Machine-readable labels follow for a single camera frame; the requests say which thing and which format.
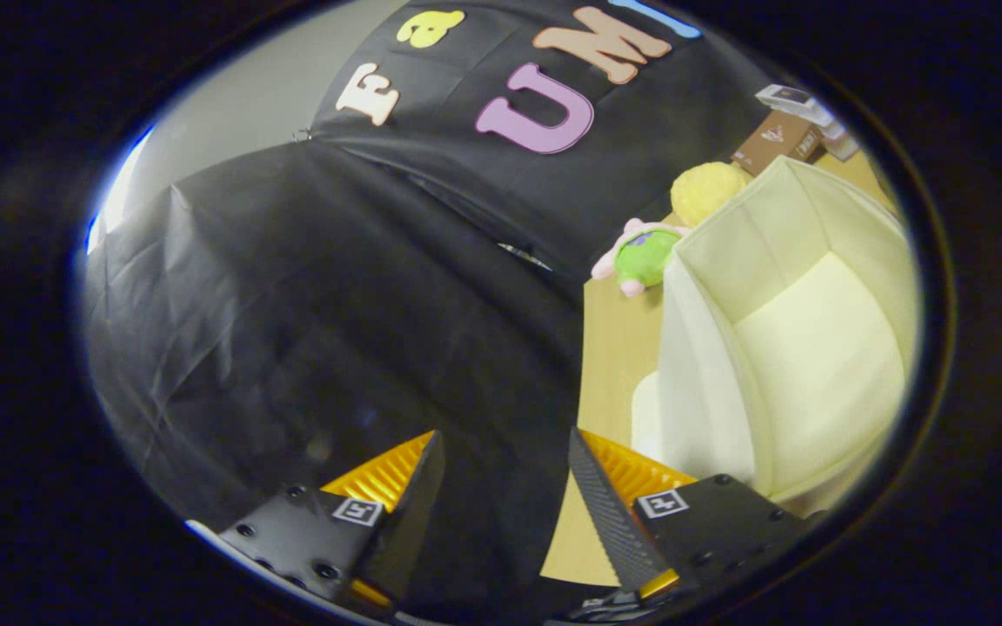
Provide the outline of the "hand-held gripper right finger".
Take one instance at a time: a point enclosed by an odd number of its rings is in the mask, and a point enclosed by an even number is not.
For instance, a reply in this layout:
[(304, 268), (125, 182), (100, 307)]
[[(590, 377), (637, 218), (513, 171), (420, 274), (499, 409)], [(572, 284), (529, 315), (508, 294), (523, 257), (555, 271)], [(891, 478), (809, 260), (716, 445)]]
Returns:
[(726, 473), (691, 478), (587, 430), (570, 433), (568, 463), (617, 575), (616, 605), (715, 595), (811, 527)]

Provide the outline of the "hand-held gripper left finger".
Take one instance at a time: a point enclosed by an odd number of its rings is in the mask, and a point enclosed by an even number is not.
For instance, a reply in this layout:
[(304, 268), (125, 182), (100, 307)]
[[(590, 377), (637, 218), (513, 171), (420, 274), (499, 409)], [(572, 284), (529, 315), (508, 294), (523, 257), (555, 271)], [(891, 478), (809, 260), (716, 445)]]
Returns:
[(407, 597), (444, 471), (431, 430), (323, 486), (287, 484), (220, 530), (217, 546), (312, 603), (385, 618)]

